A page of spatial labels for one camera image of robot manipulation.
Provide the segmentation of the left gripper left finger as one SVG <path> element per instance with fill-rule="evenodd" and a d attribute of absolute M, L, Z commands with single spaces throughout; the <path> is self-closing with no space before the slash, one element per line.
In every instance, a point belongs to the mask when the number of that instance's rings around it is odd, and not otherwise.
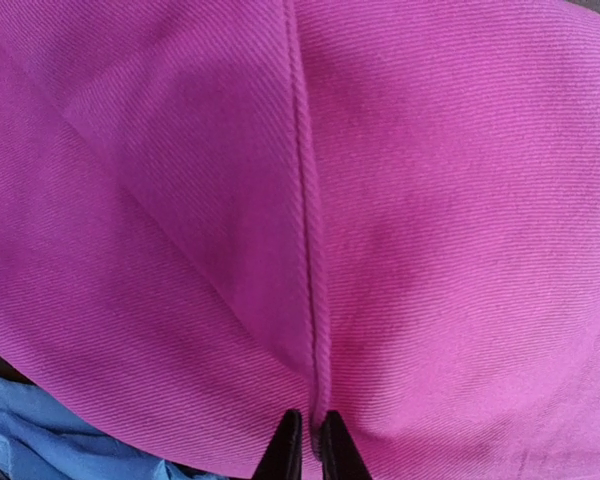
<path fill-rule="evenodd" d="M 281 418 L 252 480 L 300 480 L 302 475 L 302 415 L 288 410 Z"/>

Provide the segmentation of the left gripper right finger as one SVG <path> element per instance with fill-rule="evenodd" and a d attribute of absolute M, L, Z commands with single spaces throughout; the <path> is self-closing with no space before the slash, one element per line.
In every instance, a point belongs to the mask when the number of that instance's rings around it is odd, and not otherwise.
<path fill-rule="evenodd" d="M 322 424 L 320 454 L 325 480 L 370 480 L 369 470 L 337 411 L 329 411 Z"/>

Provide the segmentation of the pink shirt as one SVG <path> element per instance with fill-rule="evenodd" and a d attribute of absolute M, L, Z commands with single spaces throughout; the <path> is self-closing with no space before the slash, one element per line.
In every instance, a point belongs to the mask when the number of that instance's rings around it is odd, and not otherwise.
<path fill-rule="evenodd" d="M 0 1 L 0 377 L 214 479 L 600 479 L 600 2 Z"/>

